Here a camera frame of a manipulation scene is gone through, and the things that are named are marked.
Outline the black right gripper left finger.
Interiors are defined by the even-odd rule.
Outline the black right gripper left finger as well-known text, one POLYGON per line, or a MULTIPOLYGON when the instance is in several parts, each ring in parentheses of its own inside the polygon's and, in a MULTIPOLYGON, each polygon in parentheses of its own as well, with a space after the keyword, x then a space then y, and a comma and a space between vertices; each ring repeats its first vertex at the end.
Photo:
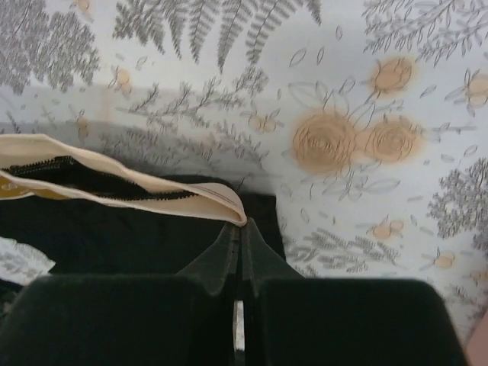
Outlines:
POLYGON ((232 365, 239 228, 176 274, 51 275, 1 327, 3 365, 232 365))

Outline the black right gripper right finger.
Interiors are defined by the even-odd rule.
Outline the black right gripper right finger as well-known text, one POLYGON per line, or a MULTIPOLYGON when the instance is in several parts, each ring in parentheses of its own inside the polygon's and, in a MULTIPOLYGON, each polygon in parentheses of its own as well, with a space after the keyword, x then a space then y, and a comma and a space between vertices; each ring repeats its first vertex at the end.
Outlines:
POLYGON ((466 365, 442 298, 414 279, 305 278, 240 232, 247 365, 466 365))

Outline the black underwear beige waistband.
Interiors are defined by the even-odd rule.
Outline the black underwear beige waistband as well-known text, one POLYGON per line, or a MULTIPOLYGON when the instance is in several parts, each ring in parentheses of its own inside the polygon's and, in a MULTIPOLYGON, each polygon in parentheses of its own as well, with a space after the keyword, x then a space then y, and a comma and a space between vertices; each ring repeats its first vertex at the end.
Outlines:
POLYGON ((205 175, 154 176, 42 134, 1 137, 1 283, 45 275, 174 274, 227 223, 253 219, 278 254, 272 195, 205 175))

